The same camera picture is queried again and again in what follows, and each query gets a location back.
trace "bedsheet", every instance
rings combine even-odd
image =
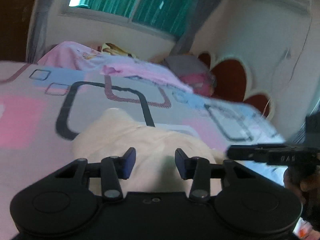
[[[64,41],[45,54],[39,65],[93,71],[118,77],[139,76],[157,84],[172,85],[192,92],[169,69],[143,60],[100,53],[73,41]]]
[[[195,136],[222,152],[232,144],[283,141],[245,104],[203,98],[140,78],[0,62],[0,239],[17,232],[9,213],[13,196],[71,162],[72,140],[113,107],[141,124]],[[275,181],[283,173],[263,164],[245,165]]]

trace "blue square pattern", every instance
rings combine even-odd
[[[44,81],[49,77],[50,74],[51,74],[50,70],[36,69],[29,76],[29,78],[34,79],[34,80]]]
[[[71,86],[77,81],[84,81],[84,72],[80,70],[44,67],[43,69],[37,69],[36,71],[36,76],[32,74],[30,78],[34,79],[33,85],[37,87],[49,88],[52,83]]]

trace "wooden door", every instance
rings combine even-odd
[[[0,60],[25,61],[34,1],[0,0]]]

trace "window frame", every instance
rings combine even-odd
[[[61,16],[71,16],[71,17],[77,17],[77,18],[84,18],[84,19],[95,20],[95,21],[100,21],[100,22],[107,22],[110,24],[134,29],[134,30],[146,33],[146,34],[151,34],[153,36],[158,36],[164,40],[176,42],[179,38],[170,34],[170,33],[158,30],[158,29],[150,27],[150,26],[146,26],[143,24],[132,22],[133,16],[138,9],[140,1],[141,0],[137,0],[136,4],[131,12],[130,18],[126,18],[126,17],[120,16],[120,15],[115,15],[112,13],[95,11],[92,9],[70,7],[69,6],[70,0],[65,0],[63,2],[60,15]]]

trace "pillow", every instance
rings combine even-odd
[[[210,97],[216,87],[215,78],[210,77],[207,73],[185,75],[179,78],[182,82],[191,86],[195,94],[205,97]]]
[[[208,67],[193,55],[168,56],[164,62],[178,77],[209,72]]]

